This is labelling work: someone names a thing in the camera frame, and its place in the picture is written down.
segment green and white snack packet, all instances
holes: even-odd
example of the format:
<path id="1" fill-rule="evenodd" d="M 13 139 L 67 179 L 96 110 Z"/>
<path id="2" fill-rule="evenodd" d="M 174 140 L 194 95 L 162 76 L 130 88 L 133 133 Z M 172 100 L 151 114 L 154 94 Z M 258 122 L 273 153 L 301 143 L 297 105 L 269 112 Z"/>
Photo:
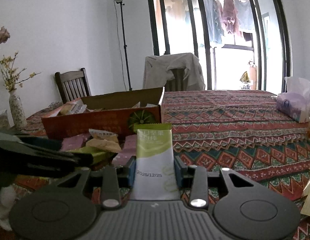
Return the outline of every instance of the green and white snack packet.
<path id="1" fill-rule="evenodd" d="M 130 199 L 179 199 L 174 169 L 172 125 L 134 125 L 137 132 L 135 181 Z"/>

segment green circular graphic on box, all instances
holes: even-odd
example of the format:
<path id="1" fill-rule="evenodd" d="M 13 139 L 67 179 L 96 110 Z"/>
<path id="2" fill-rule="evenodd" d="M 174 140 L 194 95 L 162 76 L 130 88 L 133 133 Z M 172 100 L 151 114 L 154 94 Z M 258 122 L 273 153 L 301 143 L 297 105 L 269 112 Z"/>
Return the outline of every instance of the green circular graphic on box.
<path id="1" fill-rule="evenodd" d="M 137 110 L 128 118 L 128 128 L 134 130 L 134 124 L 157 123 L 155 116 L 146 110 Z"/>

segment dried flower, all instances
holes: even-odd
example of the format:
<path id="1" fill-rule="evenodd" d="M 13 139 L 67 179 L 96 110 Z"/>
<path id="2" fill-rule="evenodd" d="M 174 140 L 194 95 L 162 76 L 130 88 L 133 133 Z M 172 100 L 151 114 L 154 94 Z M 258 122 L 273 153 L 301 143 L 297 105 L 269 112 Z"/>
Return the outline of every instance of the dried flower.
<path id="1" fill-rule="evenodd" d="M 10 38 L 10 34 L 3 26 L 0 30 L 0 44 L 5 43 Z"/>
<path id="2" fill-rule="evenodd" d="M 15 56 L 12 57 L 3 57 L 2 60 L 0 60 L 0 72 L 2 74 L 2 79 L 4 80 L 4 86 L 8 91 L 15 90 L 16 84 L 18 84 L 21 88 L 23 87 L 24 81 L 33 78 L 34 76 L 40 74 L 40 73 L 31 73 L 28 78 L 18 81 L 19 75 L 26 69 L 23 68 L 21 71 L 18 71 L 18 68 L 14 68 L 15 59 L 17 57 L 18 52 L 15 53 Z"/>

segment ribbed gray plate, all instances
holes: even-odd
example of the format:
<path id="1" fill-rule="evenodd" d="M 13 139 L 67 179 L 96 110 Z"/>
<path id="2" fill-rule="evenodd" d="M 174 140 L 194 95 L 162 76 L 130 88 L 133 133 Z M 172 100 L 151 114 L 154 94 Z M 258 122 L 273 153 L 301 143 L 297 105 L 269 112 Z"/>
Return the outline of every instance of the ribbed gray plate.
<path id="1" fill-rule="evenodd" d="M 129 201 L 117 211 L 103 212 L 78 240 L 230 240 L 204 211 L 183 201 Z"/>

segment printed date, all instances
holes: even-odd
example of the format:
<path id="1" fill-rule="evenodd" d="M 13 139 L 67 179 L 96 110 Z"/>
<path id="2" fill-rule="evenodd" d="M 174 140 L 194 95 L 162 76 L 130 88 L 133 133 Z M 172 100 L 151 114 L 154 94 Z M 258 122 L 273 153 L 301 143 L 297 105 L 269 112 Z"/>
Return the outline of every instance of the printed date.
<path id="1" fill-rule="evenodd" d="M 162 177 L 162 174 L 160 173 L 149 173 L 149 172 L 141 172 L 137 171 L 137 174 L 145 177 Z"/>

